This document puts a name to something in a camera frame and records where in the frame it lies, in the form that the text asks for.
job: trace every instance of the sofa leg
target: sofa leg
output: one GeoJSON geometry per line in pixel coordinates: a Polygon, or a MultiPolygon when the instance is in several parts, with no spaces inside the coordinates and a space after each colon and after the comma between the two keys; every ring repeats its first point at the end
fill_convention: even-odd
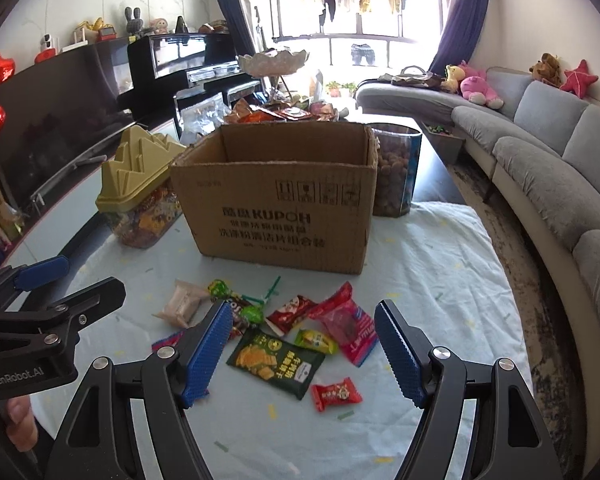
{"type": "Polygon", "coordinates": [[[491,198],[491,195],[493,194],[494,191],[496,191],[496,185],[493,183],[493,180],[489,181],[489,186],[487,187],[487,191],[484,192],[484,195],[482,196],[482,202],[483,203],[487,203],[489,201],[489,199],[491,198]]]}

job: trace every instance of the yellow lid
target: yellow lid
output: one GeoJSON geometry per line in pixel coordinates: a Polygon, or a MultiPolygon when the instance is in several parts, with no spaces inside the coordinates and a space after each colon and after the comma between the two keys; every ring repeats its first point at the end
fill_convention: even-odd
{"type": "Polygon", "coordinates": [[[173,137],[132,126],[122,133],[113,160],[102,165],[102,190],[96,199],[100,212],[135,208],[169,177],[169,164],[185,147],[173,137]]]}

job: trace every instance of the pink star pillow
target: pink star pillow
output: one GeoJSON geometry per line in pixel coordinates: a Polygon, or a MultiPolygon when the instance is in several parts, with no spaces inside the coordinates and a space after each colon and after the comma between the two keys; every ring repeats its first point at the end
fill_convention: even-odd
{"type": "Polygon", "coordinates": [[[589,66],[585,59],[580,62],[576,70],[565,70],[564,75],[567,76],[567,81],[560,87],[560,90],[573,92],[580,99],[587,94],[589,86],[598,80],[597,75],[589,73],[589,66]]]}

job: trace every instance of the blue curtain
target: blue curtain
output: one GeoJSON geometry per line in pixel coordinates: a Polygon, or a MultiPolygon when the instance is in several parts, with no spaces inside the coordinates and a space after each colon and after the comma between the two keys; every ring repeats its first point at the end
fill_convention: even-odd
{"type": "Polygon", "coordinates": [[[488,6],[489,0],[456,0],[429,70],[444,74],[447,65],[469,62],[480,39],[488,6]]]}
{"type": "Polygon", "coordinates": [[[256,49],[249,34],[249,25],[242,13],[240,0],[218,0],[218,6],[224,14],[236,52],[250,56],[255,54],[256,49]]]}

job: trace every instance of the red and white snack package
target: red and white snack package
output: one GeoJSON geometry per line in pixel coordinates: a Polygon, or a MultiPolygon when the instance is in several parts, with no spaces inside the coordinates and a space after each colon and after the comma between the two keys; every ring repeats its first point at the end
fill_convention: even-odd
{"type": "Polygon", "coordinates": [[[267,316],[264,321],[278,337],[284,337],[286,333],[306,317],[315,305],[313,301],[304,296],[296,296],[273,314],[267,316]]]}
{"type": "Polygon", "coordinates": [[[320,321],[347,359],[359,367],[378,342],[376,325],[351,299],[353,288],[345,282],[328,300],[313,308],[308,317],[320,321]]]}
{"type": "Polygon", "coordinates": [[[176,328],[188,328],[189,321],[200,306],[200,301],[209,297],[209,291],[182,280],[175,280],[175,286],[176,289],[169,303],[154,316],[176,328]]]}
{"type": "Polygon", "coordinates": [[[346,377],[341,383],[330,384],[329,386],[312,384],[311,397],[314,400],[315,409],[319,412],[323,412],[327,406],[362,402],[362,396],[349,377],[346,377]]]}

